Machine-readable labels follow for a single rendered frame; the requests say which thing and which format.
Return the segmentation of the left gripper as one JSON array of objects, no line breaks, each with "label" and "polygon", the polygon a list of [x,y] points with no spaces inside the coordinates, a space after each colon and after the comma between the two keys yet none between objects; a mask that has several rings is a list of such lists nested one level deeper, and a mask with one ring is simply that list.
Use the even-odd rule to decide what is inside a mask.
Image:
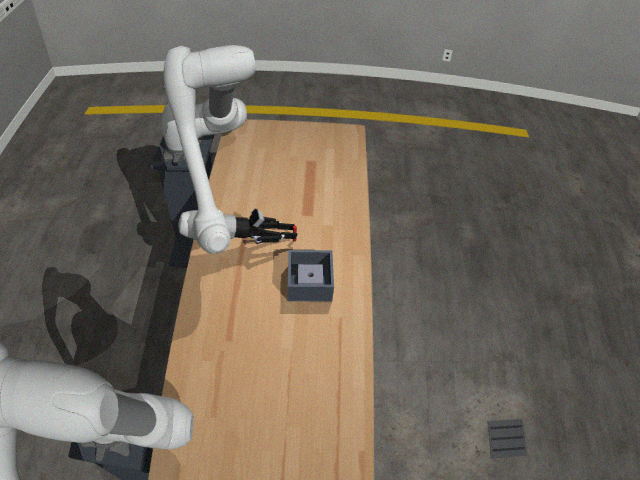
[{"label": "left gripper", "polygon": [[[282,229],[293,230],[295,224],[286,224],[276,221],[275,218],[263,217],[264,221],[258,227],[250,227],[248,218],[236,217],[237,229],[236,238],[254,238],[255,243],[271,243],[279,242],[280,239],[296,239],[297,233],[290,232],[275,232],[265,229]],[[257,235],[257,236],[256,236]],[[261,237],[260,237],[261,236]]]}]

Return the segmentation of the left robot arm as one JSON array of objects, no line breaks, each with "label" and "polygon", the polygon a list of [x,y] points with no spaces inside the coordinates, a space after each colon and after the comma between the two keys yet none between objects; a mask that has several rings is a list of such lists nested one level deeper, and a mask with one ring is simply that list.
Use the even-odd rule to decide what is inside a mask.
[{"label": "left robot arm", "polygon": [[[237,222],[234,215],[223,214],[215,205],[200,146],[203,136],[233,131],[245,123],[246,106],[233,98],[234,88],[255,71],[253,51],[239,45],[198,52],[178,46],[168,50],[165,58],[163,77],[169,100],[162,115],[166,149],[161,160],[178,162],[178,165],[186,161],[198,210],[181,214],[179,232],[197,240],[199,246],[211,254],[227,249],[235,236]],[[195,90],[202,87],[209,87],[211,97],[195,106]]]}]

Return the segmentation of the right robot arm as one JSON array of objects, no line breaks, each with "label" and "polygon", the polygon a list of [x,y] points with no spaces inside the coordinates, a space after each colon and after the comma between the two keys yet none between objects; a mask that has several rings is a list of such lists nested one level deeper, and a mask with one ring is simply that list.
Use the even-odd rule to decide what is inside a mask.
[{"label": "right robot arm", "polygon": [[0,480],[21,480],[17,429],[97,448],[104,463],[108,451],[129,456],[130,444],[180,448],[193,427],[193,413],[176,399],[115,390],[85,368],[10,356],[0,341]]}]

